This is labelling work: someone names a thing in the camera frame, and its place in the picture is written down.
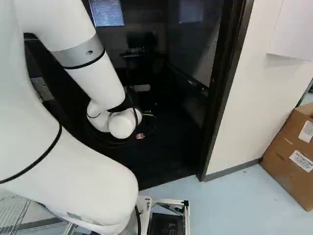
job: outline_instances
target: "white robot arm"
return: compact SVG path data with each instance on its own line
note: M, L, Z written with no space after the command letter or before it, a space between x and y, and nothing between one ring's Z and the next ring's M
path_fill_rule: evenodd
M80 0L0 0L0 187L102 235L118 234L137 201L136 178L44 108L28 78L22 32L34 33L90 96L93 126L125 138L136 125L132 109L107 112L125 93Z
M91 98L90 123L124 139L136 128L134 109L107 110L125 99L124 88L80 0L15 0L23 32L35 34ZM136 110L138 122L142 115Z

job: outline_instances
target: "door frame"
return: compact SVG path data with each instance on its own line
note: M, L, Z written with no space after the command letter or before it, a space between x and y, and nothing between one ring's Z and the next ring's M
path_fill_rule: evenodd
M202 149L197 171L200 181L205 180L254 2L254 0L224 1L201 133Z

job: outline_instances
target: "black stripe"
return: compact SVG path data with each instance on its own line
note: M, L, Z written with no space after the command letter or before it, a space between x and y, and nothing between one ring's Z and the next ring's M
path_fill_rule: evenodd
M101 55L99 55L99 57L95 58L94 60L91 60L91 61L89 61L87 63L84 63L82 65L77 65L77 66L74 66L74 67L64 67L63 66L63 68L66 69L66 70L76 70L76 69L80 69L80 68L86 67L86 66L91 65L94 62L97 62L98 60L100 60L101 57L104 56L104 53L106 53L106 50L103 49L103 52L101 53Z
M49 146L49 148L43 153L43 155L41 155L40 158L38 158L36 161L34 161L31 165L26 167L24 170L21 170L19 173L12 175L9 178L6 178L4 180L1 180L0 184L4 184L6 182L9 182L11 180L14 180L14 179L20 177L21 175L24 175L26 172L28 172L29 170L34 168L38 163L40 163L51 152L51 150L54 148L54 146L57 144L58 140L60 139L61 133L62 133L62 125L59 123L59 132L58 132L57 136L55 137L54 141L52 142L52 144Z
M100 115L101 113L99 113L97 116L95 116L95 117L90 117L88 114L87 114L87 117L89 117L89 118L97 118L97 117L99 117L99 115Z

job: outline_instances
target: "window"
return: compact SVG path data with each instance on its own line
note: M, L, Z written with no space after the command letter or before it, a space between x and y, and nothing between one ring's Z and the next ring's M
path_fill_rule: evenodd
M119 0L89 0L96 27L124 26L124 18Z
M179 23L201 22L203 18L203 0L180 0Z

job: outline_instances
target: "wire shelf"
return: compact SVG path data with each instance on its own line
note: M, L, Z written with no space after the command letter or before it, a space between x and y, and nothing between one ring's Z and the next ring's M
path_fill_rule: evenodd
M17 195L0 197L0 235L15 235L30 200Z

